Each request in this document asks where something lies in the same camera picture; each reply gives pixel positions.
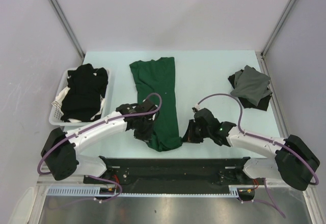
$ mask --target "folded gray shirt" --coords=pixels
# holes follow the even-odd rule
[[[258,72],[254,68],[246,65],[243,72],[235,73],[235,89],[231,92],[232,96],[246,98],[253,105],[257,106],[260,99],[271,94],[267,90],[270,77]]]

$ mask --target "stainless steel surface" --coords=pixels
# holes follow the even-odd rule
[[[265,44],[263,50],[262,50],[262,55],[263,57],[266,56],[271,44],[273,43],[274,39],[276,38],[277,34],[280,32],[280,29],[282,28],[283,24],[285,23],[287,17],[289,16],[291,10],[293,9],[293,6],[295,5],[297,0],[289,0],[289,2],[287,3],[285,9],[283,10],[283,13],[278,21],[278,23],[276,24],[273,32],[271,33],[267,43]]]
[[[261,203],[241,204],[237,199],[227,198],[124,197],[102,204],[93,200],[82,201],[50,210],[78,198],[47,197],[39,224],[312,223],[302,192],[289,188],[272,188],[271,192],[286,214],[286,219],[270,206]],[[270,201],[263,188],[257,190],[256,199]]]
[[[49,0],[55,13],[57,14],[63,28],[65,29],[68,37],[70,38],[72,44],[74,45],[78,55],[80,56],[81,60],[83,61],[84,60],[84,57],[85,57],[85,54],[82,50],[82,47],[80,46],[78,40],[77,40],[77,37],[76,35],[74,34],[74,32],[72,31],[72,28],[64,14],[64,12],[62,11],[61,7],[60,7],[60,4],[58,2],[58,0]]]

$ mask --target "table surface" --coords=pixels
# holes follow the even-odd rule
[[[134,61],[157,60],[174,57],[176,69],[176,108],[180,136],[183,136],[192,107],[202,98],[213,93],[232,91],[228,76],[243,69],[245,65],[260,70],[254,51],[129,51],[87,52],[84,64],[94,68],[105,67],[111,72],[107,114],[123,103],[137,102],[129,64]],[[201,104],[212,111],[219,121],[237,122],[238,104],[228,97],[213,97]],[[280,136],[271,106],[267,111],[244,109],[242,127],[269,136]],[[239,148],[218,146],[210,139],[201,144],[184,143],[182,147],[157,152],[133,137],[133,131],[115,134],[83,151],[84,155],[111,158],[242,158],[262,157]]]
[[[234,198],[118,197],[101,205],[95,201],[81,201],[67,208],[50,210],[76,201],[76,197],[47,196],[39,224],[312,223],[302,192],[277,187],[270,191],[286,219],[271,206],[241,204]],[[270,202],[264,188],[256,190],[255,199]]]

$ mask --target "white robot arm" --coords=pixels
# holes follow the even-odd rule
[[[152,95],[159,98],[158,107],[149,100]],[[38,173],[52,174],[57,181],[73,174],[101,176],[106,171],[103,160],[99,157],[83,156],[81,152],[104,137],[130,129],[134,130],[135,138],[143,141],[150,139],[160,106],[161,97],[150,94],[142,104],[122,104],[115,112],[84,127],[66,133],[61,128],[54,129],[41,152]],[[43,162],[50,172],[41,171]]]

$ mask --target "fabric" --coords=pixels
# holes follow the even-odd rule
[[[51,103],[53,105],[53,107],[55,107],[61,111],[62,101],[66,97],[69,90],[70,90],[69,87],[65,87],[59,92],[59,94],[56,96],[56,99]]]
[[[235,85],[234,85],[235,74],[229,76],[228,80],[229,80],[231,86],[233,88],[235,88]],[[259,103],[258,103],[257,106],[253,105],[251,102],[249,102],[245,98],[238,98],[238,99],[239,99],[240,103],[242,104],[242,106],[244,108],[255,108],[255,109],[267,111],[268,106],[269,106],[269,101],[271,99],[271,94],[268,95],[268,96],[266,96],[266,97],[264,97],[264,98],[262,98],[262,99],[260,99],[260,101],[259,101]]]
[[[105,98],[101,98],[101,108],[100,108],[100,111],[96,113],[96,115],[94,115],[92,118],[91,118],[91,121],[93,121],[95,119],[95,117],[97,116],[100,116],[102,114],[102,110],[103,110],[103,107],[105,105]],[[82,122],[80,120],[76,120],[76,119],[68,119],[69,122],[72,122],[72,123],[78,123],[78,122]]]
[[[94,69],[91,64],[68,71],[67,81],[70,90],[62,101],[61,120],[75,119],[89,122],[99,119],[100,115],[95,115],[101,109],[101,98],[105,97],[107,78],[107,71],[104,68]]]
[[[179,137],[176,99],[175,99],[175,63],[174,58],[160,58],[148,62],[137,61],[130,64],[130,69],[138,91],[138,103],[153,92],[162,97],[159,117],[154,123],[152,138],[147,145],[159,152],[179,148],[182,145]],[[159,103],[153,96],[151,100]]]
[[[231,95],[246,98],[253,105],[257,106],[263,97],[269,95],[269,91],[266,91],[269,80],[269,76],[247,65],[238,78],[235,89],[231,92]]]

